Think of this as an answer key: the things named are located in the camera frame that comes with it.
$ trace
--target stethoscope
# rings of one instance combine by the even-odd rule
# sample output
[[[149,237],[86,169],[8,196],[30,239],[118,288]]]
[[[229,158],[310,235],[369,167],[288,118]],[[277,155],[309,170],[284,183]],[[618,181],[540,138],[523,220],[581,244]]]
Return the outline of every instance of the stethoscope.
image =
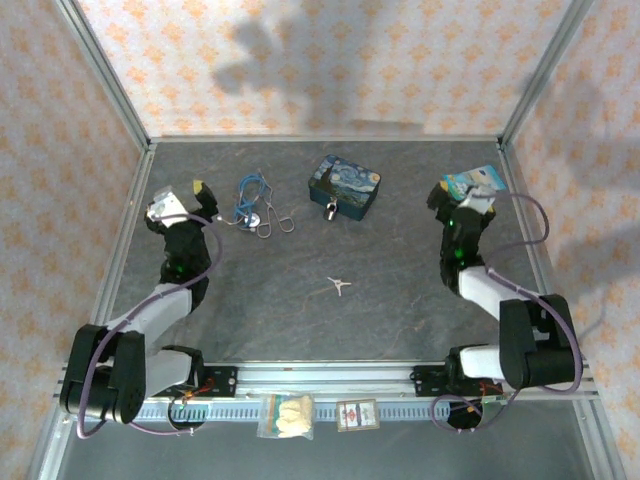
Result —
[[[251,200],[245,196],[245,190],[249,185],[257,184],[258,191]],[[267,221],[261,223],[260,215],[253,211],[258,200],[264,201],[267,206]],[[291,233],[295,230],[295,224],[291,217],[280,217],[273,206],[273,188],[267,183],[262,172],[247,175],[238,184],[238,201],[234,205],[233,220],[225,220],[222,215],[218,215],[217,219],[227,225],[236,226],[241,230],[255,232],[259,238],[266,239],[273,232],[271,227],[271,212],[278,222],[280,230],[284,233]]]

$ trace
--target metal clip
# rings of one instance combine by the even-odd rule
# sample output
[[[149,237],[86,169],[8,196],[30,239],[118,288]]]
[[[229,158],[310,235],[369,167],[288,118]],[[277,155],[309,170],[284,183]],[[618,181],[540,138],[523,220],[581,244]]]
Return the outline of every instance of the metal clip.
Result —
[[[338,213],[338,199],[336,197],[331,197],[329,199],[329,203],[324,209],[324,219],[331,222],[334,218],[336,218],[336,213]]]

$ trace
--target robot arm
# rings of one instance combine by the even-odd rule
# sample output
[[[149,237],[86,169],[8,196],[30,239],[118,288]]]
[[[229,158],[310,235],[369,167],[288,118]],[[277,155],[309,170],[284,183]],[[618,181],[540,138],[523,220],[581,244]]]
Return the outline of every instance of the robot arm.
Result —
[[[205,184],[197,181],[194,182],[194,193],[202,208],[192,213],[211,221],[218,213],[213,194]],[[147,207],[147,226],[165,240],[160,282],[149,297],[120,318],[101,327],[85,325],[78,330],[60,394],[63,410],[78,413],[85,377],[98,345],[110,330],[143,304],[146,306],[107,344],[91,383],[86,414],[101,420],[129,423],[136,417],[145,398],[172,385],[195,388],[204,381],[202,355],[197,350],[171,346],[147,356],[147,349],[165,330],[198,307],[209,284],[209,280],[203,278],[189,288],[175,290],[211,266],[202,225],[186,217],[164,218],[186,213],[170,189],[156,194]],[[151,297],[171,290],[172,293],[149,303]]]
[[[575,365],[569,340],[559,325],[535,300],[552,306],[573,325],[566,300],[560,295],[540,296],[523,289],[514,291],[487,270],[478,253],[484,229],[495,217],[491,201],[470,189],[458,202],[447,191],[446,182],[435,186],[427,204],[444,224],[440,250],[442,281],[456,295],[479,305],[500,322],[499,345],[453,348],[447,357],[451,382],[456,379],[504,380],[514,389],[571,382]]]

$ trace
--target gray table surface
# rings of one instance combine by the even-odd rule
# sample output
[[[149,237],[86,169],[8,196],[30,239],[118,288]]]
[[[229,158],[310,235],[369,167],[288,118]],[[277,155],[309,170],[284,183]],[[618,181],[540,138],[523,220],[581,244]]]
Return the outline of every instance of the gray table surface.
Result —
[[[256,437],[256,425],[215,424],[193,437],[154,437],[109,423],[73,436],[59,478],[263,480],[589,480],[572,402],[514,402],[487,430],[456,435],[426,422],[382,423],[312,441]],[[160,428],[158,424],[151,427]]]
[[[382,176],[361,222],[323,220],[307,181],[333,153]],[[202,305],[170,328],[158,345],[202,350],[208,362],[251,360],[441,360],[452,346],[496,342],[498,323],[455,297],[440,281],[442,225],[426,204],[442,174],[491,164],[502,171],[489,142],[260,142],[161,143],[144,193],[172,185],[195,207],[194,177],[207,182],[221,212],[231,217],[242,177],[262,171],[275,189],[274,206],[296,222],[293,233],[268,240],[218,224],[223,263]],[[499,202],[481,251],[521,240],[515,210]],[[212,251],[215,242],[209,239]],[[149,294],[159,278],[162,239],[139,215],[114,315]],[[535,288],[523,248],[496,267]],[[342,297],[327,277],[342,279]]]

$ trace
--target patterned wallpaper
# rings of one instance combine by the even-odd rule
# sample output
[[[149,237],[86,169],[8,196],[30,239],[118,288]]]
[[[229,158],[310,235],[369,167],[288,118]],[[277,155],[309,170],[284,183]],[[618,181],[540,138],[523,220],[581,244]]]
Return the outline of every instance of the patterned wallpaper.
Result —
[[[139,152],[52,0],[0,2],[0,465],[24,478]]]
[[[515,143],[629,478],[640,472],[638,25],[636,0],[594,3]]]
[[[570,0],[80,0],[151,136],[497,134]]]

